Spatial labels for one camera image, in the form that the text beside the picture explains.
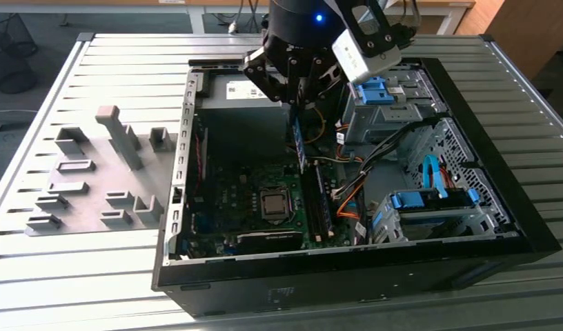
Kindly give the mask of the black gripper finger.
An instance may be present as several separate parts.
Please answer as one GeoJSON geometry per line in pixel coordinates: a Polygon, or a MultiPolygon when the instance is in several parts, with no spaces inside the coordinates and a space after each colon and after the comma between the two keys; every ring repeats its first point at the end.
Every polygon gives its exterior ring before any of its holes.
{"type": "Polygon", "coordinates": [[[299,106],[310,107],[310,104],[326,98],[327,93],[340,81],[342,69],[336,59],[315,57],[307,76],[300,78],[299,106]]]}
{"type": "Polygon", "coordinates": [[[271,101],[295,103],[288,84],[268,74],[264,48],[248,52],[244,57],[243,73],[271,101]]]}

